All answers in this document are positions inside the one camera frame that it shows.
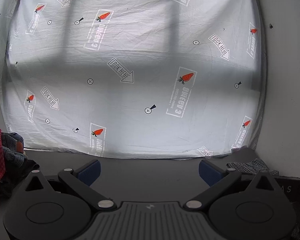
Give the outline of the blue plaid shirt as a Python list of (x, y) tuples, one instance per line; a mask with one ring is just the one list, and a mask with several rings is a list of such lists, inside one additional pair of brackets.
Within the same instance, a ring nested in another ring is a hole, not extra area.
[(279, 171), (270, 170), (269, 167), (266, 165), (266, 163), (259, 158), (256, 158), (253, 161), (248, 162), (248, 163), (230, 162), (230, 163), (227, 163), (226, 166), (228, 168), (234, 168), (235, 170), (238, 170), (239, 172), (245, 173), (245, 174), (256, 175), (259, 171), (265, 170), (273, 176), (280, 175)]

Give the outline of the dark clothes pile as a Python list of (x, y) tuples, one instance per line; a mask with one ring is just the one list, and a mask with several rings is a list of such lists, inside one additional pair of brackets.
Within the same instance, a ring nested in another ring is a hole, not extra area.
[(8, 199), (14, 188), (33, 170), (40, 168), (24, 151), (23, 137), (18, 133), (1, 133), (5, 174), (0, 181), (0, 199)]

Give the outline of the white carrot print sheet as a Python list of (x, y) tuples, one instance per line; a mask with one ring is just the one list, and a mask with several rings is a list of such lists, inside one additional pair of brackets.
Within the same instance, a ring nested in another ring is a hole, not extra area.
[(254, 147), (257, 0), (0, 0), (0, 98), (31, 150), (195, 158)]

